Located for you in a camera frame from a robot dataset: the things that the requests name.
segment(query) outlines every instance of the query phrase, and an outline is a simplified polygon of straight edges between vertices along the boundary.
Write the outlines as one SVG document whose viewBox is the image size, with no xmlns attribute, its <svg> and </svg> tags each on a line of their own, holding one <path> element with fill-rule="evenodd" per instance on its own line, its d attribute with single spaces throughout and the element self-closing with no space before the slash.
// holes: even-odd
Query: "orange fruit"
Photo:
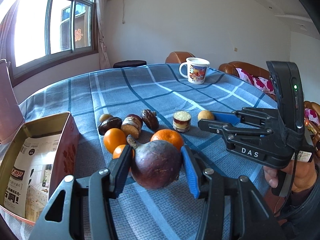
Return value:
<svg viewBox="0 0 320 240">
<path fill-rule="evenodd" d="M 150 139 L 150 141 L 155 141 L 155 140 L 164 140 L 172 143 L 180 152 L 181 147 L 184 145 L 184 141 L 182 136 L 170 129 L 162 129 L 156 132 Z"/>
<path fill-rule="evenodd" d="M 112 155 L 112 158 L 113 159 L 117 159 L 120 157 L 124 147 L 126 146 L 126 144 L 122 144 L 122 145 L 119 145 L 114 151 L 113 151 L 113 155 Z"/>
<path fill-rule="evenodd" d="M 112 154 L 113 151 L 122 144 L 127 144 L 127 138 L 124 132 L 118 128 L 111 128 L 103 137 L 103 144 Z"/>
</svg>

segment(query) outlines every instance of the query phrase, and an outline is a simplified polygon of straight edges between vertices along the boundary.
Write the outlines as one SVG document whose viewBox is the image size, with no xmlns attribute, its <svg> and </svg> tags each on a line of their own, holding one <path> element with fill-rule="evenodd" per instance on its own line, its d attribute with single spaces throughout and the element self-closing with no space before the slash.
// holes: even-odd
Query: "black cable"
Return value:
<svg viewBox="0 0 320 240">
<path fill-rule="evenodd" d="M 278 209 L 278 211 L 275 213 L 275 216 L 283 209 L 283 207 L 285 206 L 285 204 L 287 203 L 288 201 L 288 198 L 291 194 L 291 189 L 292 189 L 292 185 L 293 185 L 293 181 L 294 181 L 294 176 L 295 176 L 295 173 L 296 173 L 296 167 L 297 167 L 297 162 L 298 162 L 298 154 L 299 154 L 299 151 L 295 151 L 294 153 L 294 163 L 293 163 L 293 170 L 292 170 L 292 177 L 291 177 L 291 182 L 290 182 L 290 187 L 289 187 L 289 190 L 288 190 L 288 193 L 285 197 L 285 200 L 284 200 L 284 203 L 282 204 L 282 206 Z M 282 220 L 284 219 L 283 217 L 281 216 L 278 216 L 276 217 L 276 219 L 279 221 L 279 220 Z"/>
</svg>

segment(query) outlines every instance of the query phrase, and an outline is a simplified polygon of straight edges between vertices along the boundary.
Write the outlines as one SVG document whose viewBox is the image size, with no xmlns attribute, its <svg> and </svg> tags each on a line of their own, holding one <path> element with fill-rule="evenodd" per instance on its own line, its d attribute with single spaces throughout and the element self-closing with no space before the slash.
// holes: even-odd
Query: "blue plaid tablecloth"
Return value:
<svg viewBox="0 0 320 240">
<path fill-rule="evenodd" d="M 182 134 L 185 143 L 220 174 L 232 178 L 246 175 L 265 194 L 268 185 L 261 165 L 229 154 L 221 136 L 197 127 L 197 115 L 201 110 L 231 112 L 245 106 L 276 108 L 276 102 L 239 78 L 214 69 L 208 69 L 205 84 L 191 84 L 179 74 L 177 64 L 83 74 L 50 85 L 20 104 L 26 121 L 65 111 L 72 113 L 81 133 L 76 178 L 90 176 L 108 166 L 111 160 L 112 155 L 105 149 L 103 137 L 97 131 L 103 113 L 124 119 L 127 114 L 140 114 L 141 110 L 149 108 L 157 112 L 160 128 L 165 129 L 172 128 L 175 111 L 188 111 L 192 116 L 192 128 Z M 139 141 L 146 143 L 151 135 L 144 125 Z M 8 144 L 0 146 L 0 160 L 7 147 Z M 183 170 L 177 182 L 154 191 L 145 190 L 128 178 L 123 193 L 110 202 L 119 240 L 194 240 L 203 208 L 203 201 L 195 200 L 189 193 Z M 224 238 L 227 237 L 229 212 L 230 205 L 226 201 Z M 1 215 L 19 239 L 28 239 L 30 225 L 2 210 Z M 87 205 L 84 216 L 85 236 L 90 239 Z"/>
</svg>

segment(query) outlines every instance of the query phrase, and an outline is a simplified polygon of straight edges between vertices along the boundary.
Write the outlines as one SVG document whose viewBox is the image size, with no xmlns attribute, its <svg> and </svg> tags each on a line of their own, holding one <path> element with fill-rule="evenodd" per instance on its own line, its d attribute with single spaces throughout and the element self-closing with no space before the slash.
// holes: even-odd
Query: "hand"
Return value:
<svg viewBox="0 0 320 240">
<path fill-rule="evenodd" d="M 289 165 L 282 169 L 282 171 L 292 174 L 294 161 L 290 161 Z M 263 166 L 264 177 L 269 185 L 273 188 L 278 186 L 277 170 Z M 317 180 L 317 172 L 315 162 L 310 163 L 297 162 L 296 172 L 292 185 L 293 192 L 301 192 L 311 188 Z"/>
</svg>

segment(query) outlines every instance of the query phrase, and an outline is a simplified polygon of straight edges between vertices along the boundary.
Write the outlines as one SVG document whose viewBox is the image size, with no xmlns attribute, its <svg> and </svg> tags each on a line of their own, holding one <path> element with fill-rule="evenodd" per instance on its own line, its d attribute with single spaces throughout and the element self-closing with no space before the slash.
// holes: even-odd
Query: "tangerine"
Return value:
<svg viewBox="0 0 320 240">
<path fill-rule="evenodd" d="M 184 145 L 182 136 L 178 132 L 170 129 L 162 129 L 157 131 L 150 139 L 150 141 L 155 140 L 164 140 L 170 142 L 178 149 L 179 152 L 181 151 L 181 147 Z"/>
<path fill-rule="evenodd" d="M 113 155 L 112 155 L 112 158 L 113 159 L 117 159 L 120 157 L 123 149 L 125 148 L 126 144 L 122 144 L 122 145 L 119 145 L 114 151 L 113 151 Z"/>
<path fill-rule="evenodd" d="M 105 133 L 103 137 L 103 144 L 112 154 L 119 145 L 127 144 L 127 138 L 121 129 L 111 128 Z"/>
</svg>

